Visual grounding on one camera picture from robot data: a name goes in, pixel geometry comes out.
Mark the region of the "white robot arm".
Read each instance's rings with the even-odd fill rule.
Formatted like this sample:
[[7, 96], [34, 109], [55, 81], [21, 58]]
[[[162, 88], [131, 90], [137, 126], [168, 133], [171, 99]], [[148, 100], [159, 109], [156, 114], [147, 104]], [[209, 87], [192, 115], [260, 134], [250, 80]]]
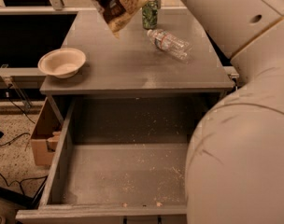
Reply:
[[284, 224], [284, 0], [181, 1], [244, 84], [192, 135], [188, 224]]

